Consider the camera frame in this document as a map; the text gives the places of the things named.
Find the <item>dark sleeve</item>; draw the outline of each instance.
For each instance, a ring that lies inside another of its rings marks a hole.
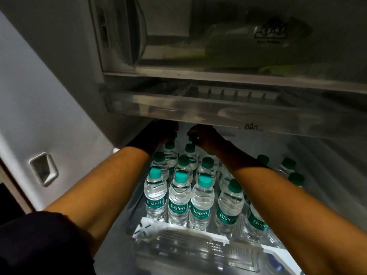
[[[0,274],[94,274],[88,246],[64,215],[34,212],[0,226]]]

